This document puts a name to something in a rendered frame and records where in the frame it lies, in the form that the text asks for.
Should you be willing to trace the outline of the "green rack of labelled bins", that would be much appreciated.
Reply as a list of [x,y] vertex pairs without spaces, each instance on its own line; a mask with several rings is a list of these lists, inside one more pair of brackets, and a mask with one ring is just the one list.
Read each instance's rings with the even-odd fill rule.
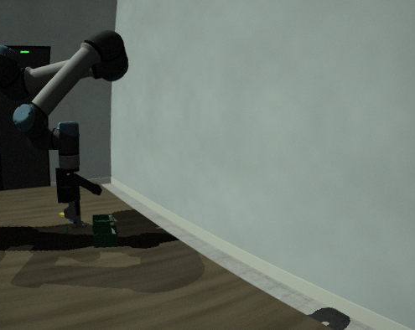
[[112,217],[112,214],[92,215],[94,248],[119,246],[117,227]]

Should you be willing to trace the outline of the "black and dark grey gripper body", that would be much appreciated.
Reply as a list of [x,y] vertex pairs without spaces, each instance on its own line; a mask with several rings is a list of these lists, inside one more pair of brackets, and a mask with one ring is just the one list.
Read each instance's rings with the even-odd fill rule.
[[[69,202],[74,202],[76,199],[76,193],[79,192],[80,196],[80,185],[72,182],[74,174],[72,172],[79,172],[80,167],[72,169],[63,169],[56,168],[56,184],[57,184],[57,194],[58,194],[58,203],[67,204]],[[70,173],[70,175],[67,175]]]

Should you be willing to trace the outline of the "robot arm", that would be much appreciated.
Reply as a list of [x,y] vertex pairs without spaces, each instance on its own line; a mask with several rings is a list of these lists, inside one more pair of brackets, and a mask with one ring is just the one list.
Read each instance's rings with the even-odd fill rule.
[[58,128],[48,128],[44,121],[80,79],[116,81],[127,73],[128,57],[122,37],[111,30],[99,31],[88,37],[71,59],[36,69],[20,69],[19,60],[15,51],[0,45],[0,90],[5,97],[21,104],[43,89],[29,105],[15,110],[13,122],[27,137],[30,149],[59,150],[61,168],[79,167],[78,123],[60,122]]

